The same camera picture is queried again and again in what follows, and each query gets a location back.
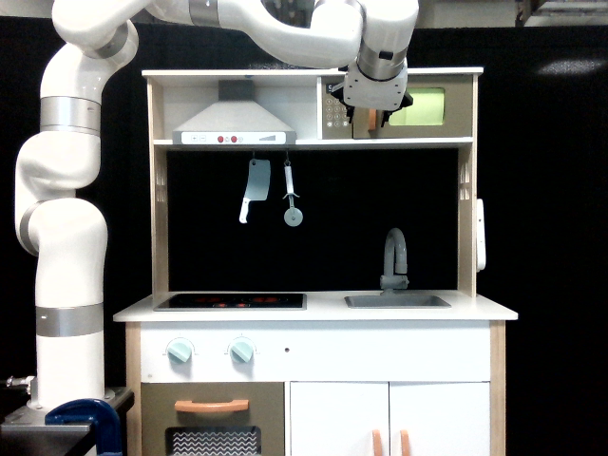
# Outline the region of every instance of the toy knife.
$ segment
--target toy knife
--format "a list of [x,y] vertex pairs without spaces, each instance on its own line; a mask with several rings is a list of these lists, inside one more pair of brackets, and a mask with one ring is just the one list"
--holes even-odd
[[247,188],[245,189],[243,203],[240,206],[238,221],[247,223],[249,202],[266,200],[268,198],[268,187],[270,187],[270,161],[250,160],[249,179],[247,180]]

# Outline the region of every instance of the black induction cooktop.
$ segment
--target black induction cooktop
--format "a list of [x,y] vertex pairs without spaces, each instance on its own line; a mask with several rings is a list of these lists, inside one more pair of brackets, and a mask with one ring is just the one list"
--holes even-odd
[[180,293],[155,311],[288,311],[306,309],[303,293]]

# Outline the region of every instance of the white cabinet door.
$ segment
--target white cabinet door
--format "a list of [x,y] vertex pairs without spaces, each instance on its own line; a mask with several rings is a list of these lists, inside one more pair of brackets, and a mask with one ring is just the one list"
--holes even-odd
[[390,383],[389,394],[390,456],[489,456],[489,383]]
[[291,383],[292,456],[389,456],[388,383]]

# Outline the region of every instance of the oven window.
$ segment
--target oven window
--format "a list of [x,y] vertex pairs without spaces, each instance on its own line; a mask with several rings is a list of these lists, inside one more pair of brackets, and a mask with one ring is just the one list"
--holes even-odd
[[260,456],[261,430],[256,426],[169,427],[164,432],[169,456]]
[[446,90],[440,87],[408,89],[414,104],[389,117],[392,126],[443,125],[446,119]]

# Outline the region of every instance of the blue clamp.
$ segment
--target blue clamp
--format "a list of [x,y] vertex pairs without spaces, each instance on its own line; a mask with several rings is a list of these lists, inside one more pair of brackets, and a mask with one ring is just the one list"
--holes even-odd
[[91,423],[95,431],[98,456],[123,456],[121,420],[107,402],[100,399],[78,399],[51,410],[46,425]]

